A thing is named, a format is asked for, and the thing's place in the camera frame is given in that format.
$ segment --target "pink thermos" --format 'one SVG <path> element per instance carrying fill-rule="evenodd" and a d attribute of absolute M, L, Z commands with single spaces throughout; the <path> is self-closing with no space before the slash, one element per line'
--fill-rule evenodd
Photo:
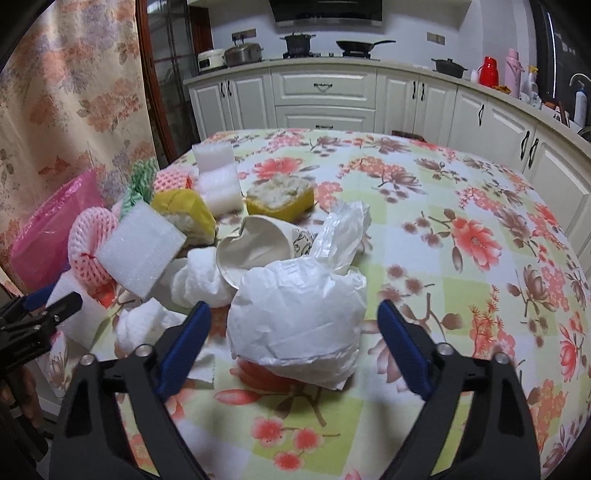
<path fill-rule="evenodd" d="M 519 53 L 513 48 L 509 49 L 509 56 L 505 63 L 505 86 L 511 90 L 511 96 L 519 98 L 521 90 L 521 72 L 524 68 L 519 62 Z"/>

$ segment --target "floral curtain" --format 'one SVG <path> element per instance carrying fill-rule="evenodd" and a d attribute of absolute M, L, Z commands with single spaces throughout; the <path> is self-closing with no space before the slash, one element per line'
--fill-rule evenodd
<path fill-rule="evenodd" d="M 0 282 L 20 228 L 90 168 L 111 205 L 154 155 L 134 0 L 57 0 L 0 74 Z"/>

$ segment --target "metal screw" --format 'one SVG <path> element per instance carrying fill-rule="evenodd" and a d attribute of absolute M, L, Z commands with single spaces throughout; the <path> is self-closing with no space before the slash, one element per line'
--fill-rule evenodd
<path fill-rule="evenodd" d="M 454 349 L 449 343 L 440 343 L 437 345 L 437 352 L 439 355 L 450 356 L 453 355 Z"/>
<path fill-rule="evenodd" d="M 495 353 L 495 362 L 501 365 L 506 365 L 508 364 L 511 359 L 509 358 L 509 355 L 507 355 L 505 352 L 498 352 Z"/>
<path fill-rule="evenodd" d="M 147 343 L 140 345 L 135 349 L 135 354 L 137 356 L 148 356 L 152 353 L 152 346 L 148 345 Z"/>
<path fill-rule="evenodd" d="M 84 355 L 80 359 L 80 365 L 84 365 L 85 367 L 88 367 L 89 365 L 94 363 L 95 360 L 96 360 L 96 357 L 94 355 L 92 355 L 92 353 L 87 353 L 86 355 Z"/>

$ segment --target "table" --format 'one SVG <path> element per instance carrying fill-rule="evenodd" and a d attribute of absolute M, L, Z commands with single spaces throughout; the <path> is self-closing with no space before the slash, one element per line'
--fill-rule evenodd
<path fill-rule="evenodd" d="M 591 301 L 576 254 L 531 185 L 482 158 L 386 135 L 303 129 L 222 132 L 234 147 L 243 191 L 277 173 L 316 184 L 316 207 L 300 225 L 318 232 L 337 200 L 363 200 L 372 224 L 354 265 L 368 279 L 368 309 L 356 374 L 342 392 L 277 377 L 232 360 L 228 307 L 215 309 L 209 342 L 215 384 L 188 381 L 167 408 L 216 480 L 374 479 L 410 431 L 421 400 L 408 391 L 375 313 L 392 300 L 436 342 L 490 358 L 507 353 L 530 405 L 543 475 L 561 461 L 589 417 Z M 193 163 L 191 152 L 178 163 Z M 219 219 L 219 237 L 241 222 Z M 112 324 L 128 293 L 105 292 L 109 320 L 93 348 L 120 355 Z M 50 377 L 65 388 L 80 352 L 58 338 Z M 467 418 L 462 397 L 436 471 L 450 465 Z M 121 397 L 140 466 L 153 471 Z"/>

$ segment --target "crumpled plastic bag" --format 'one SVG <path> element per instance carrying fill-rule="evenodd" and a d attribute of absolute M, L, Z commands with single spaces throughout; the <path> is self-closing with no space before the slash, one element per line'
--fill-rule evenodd
<path fill-rule="evenodd" d="M 367 205 L 343 203 L 309 257 L 248 271 L 228 314 L 232 355 L 341 390 L 357 365 L 367 309 L 367 279 L 349 267 L 370 222 Z"/>

